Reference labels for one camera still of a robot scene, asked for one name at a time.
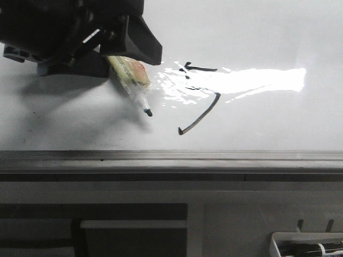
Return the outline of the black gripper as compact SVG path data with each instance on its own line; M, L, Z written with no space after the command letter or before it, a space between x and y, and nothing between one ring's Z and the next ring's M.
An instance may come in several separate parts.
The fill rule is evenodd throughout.
M141 16L144 1L1 1L1 43L25 58L45 61L74 52L92 32L110 27L117 16ZM109 76L105 57L92 50L75 64L38 64L37 74Z

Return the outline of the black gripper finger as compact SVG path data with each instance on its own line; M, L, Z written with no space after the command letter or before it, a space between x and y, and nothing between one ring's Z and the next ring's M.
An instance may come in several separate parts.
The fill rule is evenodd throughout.
M100 44L103 56L124 56L150 65L160 65L162 45L142 16L121 15L112 18L105 41Z

